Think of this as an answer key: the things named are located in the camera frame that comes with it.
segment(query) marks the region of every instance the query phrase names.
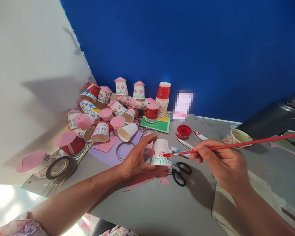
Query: blue backdrop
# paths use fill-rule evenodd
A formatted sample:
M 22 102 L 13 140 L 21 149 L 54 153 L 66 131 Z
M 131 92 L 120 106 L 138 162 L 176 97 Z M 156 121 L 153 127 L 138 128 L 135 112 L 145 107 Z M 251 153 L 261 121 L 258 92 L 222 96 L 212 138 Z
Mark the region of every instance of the blue backdrop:
M 62 0 L 99 85 L 161 81 L 196 115 L 242 122 L 295 92 L 295 0 Z

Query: paintbrush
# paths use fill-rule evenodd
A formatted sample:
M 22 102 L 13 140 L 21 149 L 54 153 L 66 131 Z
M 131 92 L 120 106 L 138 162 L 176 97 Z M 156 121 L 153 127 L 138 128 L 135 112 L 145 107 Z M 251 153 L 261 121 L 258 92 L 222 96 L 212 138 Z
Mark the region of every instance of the paintbrush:
M 211 147 L 210 150 L 218 150 L 218 149 L 224 149 L 224 148 L 233 148 L 238 146 L 244 146 L 244 145 L 250 145 L 255 143 L 265 143 L 265 142 L 272 142 L 280 139 L 287 139 L 287 138 L 294 138 L 295 134 L 288 134 L 288 135 L 282 135 L 282 136 L 275 136 L 271 138 L 266 139 L 259 139 L 259 140 L 253 140 L 249 142 L 243 142 L 243 143 L 236 143 L 236 144 L 230 144 L 230 145 L 224 145 L 224 146 L 218 146 L 218 147 Z M 188 152 L 180 152 L 180 153 L 166 153 L 164 154 L 164 157 L 171 157 L 175 155 L 184 155 L 184 154 L 190 154 L 190 153 L 198 153 L 198 151 L 188 151 Z

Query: scissors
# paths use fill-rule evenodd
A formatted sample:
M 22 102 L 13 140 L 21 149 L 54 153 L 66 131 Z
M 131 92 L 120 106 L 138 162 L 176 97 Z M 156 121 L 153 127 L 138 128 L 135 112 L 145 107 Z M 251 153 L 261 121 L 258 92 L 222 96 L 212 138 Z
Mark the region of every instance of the scissors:
M 192 173 L 192 170 L 191 170 L 190 166 L 188 166 L 186 163 L 177 162 L 176 164 L 173 164 L 173 166 L 178 167 L 182 172 L 185 172 L 186 174 L 191 174 Z M 172 168 L 173 168 L 172 169 L 172 174 L 173 174 L 173 178 L 174 178 L 176 184 L 178 184 L 181 187 L 186 186 L 186 180 L 181 176 L 181 172 L 174 169 L 173 166 L 172 166 Z M 176 175 L 178 175 L 179 178 L 184 182 L 183 184 L 178 182 L 178 180 L 176 179 Z

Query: red paint jar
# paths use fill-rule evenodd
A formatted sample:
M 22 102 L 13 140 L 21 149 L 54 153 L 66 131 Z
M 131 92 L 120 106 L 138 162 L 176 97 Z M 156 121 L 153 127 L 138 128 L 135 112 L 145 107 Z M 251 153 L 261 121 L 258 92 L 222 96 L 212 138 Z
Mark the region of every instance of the red paint jar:
M 182 140 L 186 140 L 191 135 L 192 130 L 188 125 L 180 125 L 177 128 L 176 136 Z

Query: purple paper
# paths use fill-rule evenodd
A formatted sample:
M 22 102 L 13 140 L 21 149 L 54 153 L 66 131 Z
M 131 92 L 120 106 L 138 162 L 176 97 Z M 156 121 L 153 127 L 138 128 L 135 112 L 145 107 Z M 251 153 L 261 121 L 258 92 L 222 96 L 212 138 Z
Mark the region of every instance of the purple paper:
M 138 144 L 142 134 L 143 134 L 142 128 L 138 128 L 138 132 L 136 132 L 136 134 L 130 139 L 130 141 L 133 142 L 135 145 Z M 121 163 L 121 161 L 119 161 L 116 157 L 116 149 L 120 143 L 122 143 L 122 140 L 120 138 L 117 138 L 117 140 L 115 141 L 114 145 L 111 147 L 108 153 L 105 153 L 103 151 L 100 151 L 94 148 L 90 148 L 88 153 L 91 156 L 97 158 L 98 160 L 106 163 L 110 167 L 113 167 Z M 133 148 L 132 144 L 121 145 L 120 148 L 118 149 L 119 157 L 126 158 L 126 156 L 129 154 L 132 148 Z

